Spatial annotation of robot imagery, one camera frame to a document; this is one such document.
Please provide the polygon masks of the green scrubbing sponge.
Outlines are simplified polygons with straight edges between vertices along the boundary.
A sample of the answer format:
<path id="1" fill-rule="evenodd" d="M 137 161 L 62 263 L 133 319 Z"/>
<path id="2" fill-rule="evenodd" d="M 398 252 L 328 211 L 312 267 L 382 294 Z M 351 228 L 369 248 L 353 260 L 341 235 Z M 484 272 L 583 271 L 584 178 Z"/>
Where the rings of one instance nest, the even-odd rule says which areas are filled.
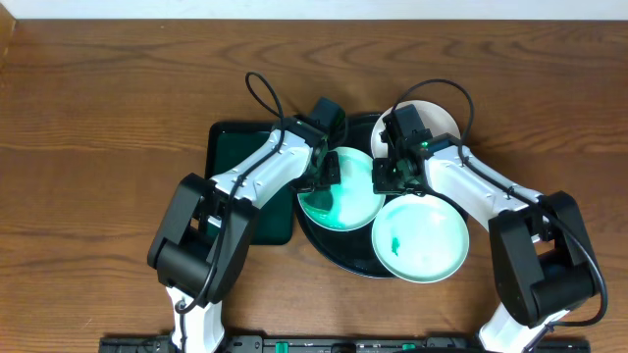
<path id="1" fill-rule="evenodd" d="M 328 213 L 334 206 L 334 196 L 330 190 L 316 190 L 304 193 L 301 202 L 312 212 Z"/>

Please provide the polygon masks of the pale green plate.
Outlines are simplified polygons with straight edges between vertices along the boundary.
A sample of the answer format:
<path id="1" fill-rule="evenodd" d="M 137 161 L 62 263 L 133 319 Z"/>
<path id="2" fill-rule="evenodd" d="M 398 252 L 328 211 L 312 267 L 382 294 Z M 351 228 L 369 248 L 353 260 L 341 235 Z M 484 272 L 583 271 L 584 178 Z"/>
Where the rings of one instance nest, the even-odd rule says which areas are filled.
<path id="1" fill-rule="evenodd" d="M 334 206 L 328 213 L 312 212 L 301 202 L 304 193 L 297 195 L 305 216 L 318 227 L 332 231 L 352 231 L 368 225 L 385 204 L 384 194 L 373 192 L 373 158 L 350 147 L 335 149 L 340 158 L 340 184 L 332 185 Z"/>
<path id="2" fill-rule="evenodd" d="M 372 245 L 378 260 L 394 276 L 432 283 L 452 276 L 463 265 L 469 231 L 463 217 L 443 199 L 404 195 L 378 213 Z"/>

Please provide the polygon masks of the pale green plate front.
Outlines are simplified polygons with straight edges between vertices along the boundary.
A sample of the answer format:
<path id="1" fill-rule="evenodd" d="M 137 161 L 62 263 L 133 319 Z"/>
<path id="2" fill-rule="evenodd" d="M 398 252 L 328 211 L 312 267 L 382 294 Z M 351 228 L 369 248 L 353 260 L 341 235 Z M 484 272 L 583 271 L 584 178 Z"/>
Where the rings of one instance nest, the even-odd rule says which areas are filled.
<path id="1" fill-rule="evenodd" d="M 452 276 L 463 265 L 469 231 L 463 217 L 443 199 L 404 195 L 378 213 L 372 245 L 378 260 L 394 276 L 432 283 Z"/>

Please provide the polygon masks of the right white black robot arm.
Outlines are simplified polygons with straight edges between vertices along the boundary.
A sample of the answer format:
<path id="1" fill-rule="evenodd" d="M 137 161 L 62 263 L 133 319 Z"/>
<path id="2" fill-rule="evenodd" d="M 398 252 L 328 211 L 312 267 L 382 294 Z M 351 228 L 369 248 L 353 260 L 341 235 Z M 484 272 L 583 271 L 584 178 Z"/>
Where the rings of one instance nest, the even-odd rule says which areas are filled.
<path id="1" fill-rule="evenodd" d="M 589 298 L 606 297 L 575 200 L 523 187 L 454 142 L 420 142 L 401 154 L 372 145 L 373 181 L 394 196 L 372 229 L 375 254 L 396 277 L 432 283 L 469 251 L 464 217 L 489 233 L 499 305 L 478 332 L 487 352 L 530 352 Z"/>

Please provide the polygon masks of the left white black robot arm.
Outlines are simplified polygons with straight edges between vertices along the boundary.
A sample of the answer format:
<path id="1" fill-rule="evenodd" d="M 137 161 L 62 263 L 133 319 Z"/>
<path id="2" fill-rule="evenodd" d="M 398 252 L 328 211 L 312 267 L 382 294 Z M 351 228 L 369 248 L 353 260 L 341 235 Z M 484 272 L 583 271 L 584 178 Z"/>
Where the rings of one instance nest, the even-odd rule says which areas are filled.
<path id="1" fill-rule="evenodd" d="M 222 343 L 222 302 L 242 271 L 260 210 L 288 184 L 311 191 L 339 182 L 330 137 L 340 123 L 284 118 L 229 171 L 180 181 L 147 254 L 173 303 L 176 351 L 214 352 Z"/>

